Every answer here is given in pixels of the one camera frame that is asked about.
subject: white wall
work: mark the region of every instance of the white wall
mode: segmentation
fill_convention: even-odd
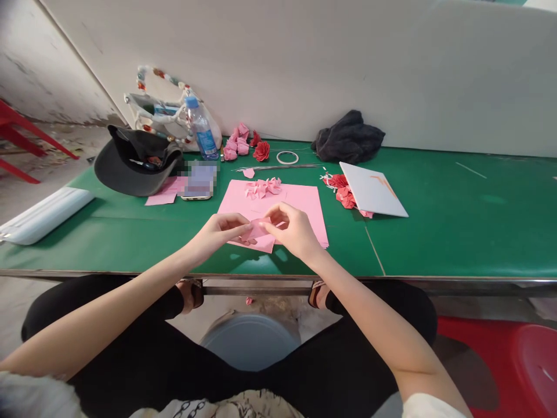
[[[34,0],[0,1],[0,98],[47,122],[95,122],[117,111]]]
[[[388,146],[557,157],[555,13],[469,0],[43,2],[128,121],[122,96],[150,64],[191,84],[224,133],[243,121],[313,140],[359,109]]]
[[[527,0],[524,6],[557,12],[557,0]]]

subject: white handbag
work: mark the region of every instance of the white handbag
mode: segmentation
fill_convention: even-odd
[[[154,75],[171,82],[182,91],[179,101],[167,102],[147,94],[145,78],[147,73],[151,71]],[[135,121],[135,126],[132,127],[133,129],[151,132],[169,141],[175,140],[180,145],[182,151],[199,151],[189,122],[180,117],[180,114],[186,108],[184,98],[187,96],[195,96],[205,116],[209,120],[216,147],[217,149],[220,148],[222,144],[222,133],[219,125],[216,124],[209,110],[205,107],[203,100],[201,100],[189,85],[179,81],[175,77],[171,77],[157,68],[139,66],[138,89],[140,91],[139,94],[128,93],[124,95],[124,99],[129,105]]]

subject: hand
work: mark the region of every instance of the hand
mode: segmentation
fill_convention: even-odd
[[[307,213],[281,202],[269,209],[265,217],[271,218],[272,224],[262,222],[261,226],[300,260],[306,262],[309,257],[324,251],[313,233]]]
[[[214,214],[185,248],[193,256],[195,264],[199,265],[227,241],[235,241],[243,245],[257,244],[256,240],[245,242],[240,240],[240,236],[252,228],[250,222],[239,213]]]

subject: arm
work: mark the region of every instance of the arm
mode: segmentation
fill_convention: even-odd
[[[213,215],[180,250],[34,335],[0,363],[0,371],[70,379],[184,275],[250,228],[240,214]]]
[[[262,224],[267,231],[319,275],[350,313],[389,366],[403,402],[415,393],[427,393],[472,418],[441,361],[419,332],[321,248],[304,212],[280,203],[265,216],[273,223]]]

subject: bottle cap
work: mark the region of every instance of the bottle cap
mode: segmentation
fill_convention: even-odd
[[[195,96],[187,96],[184,101],[186,102],[186,106],[190,109],[199,107],[199,103],[197,103],[197,98]]]

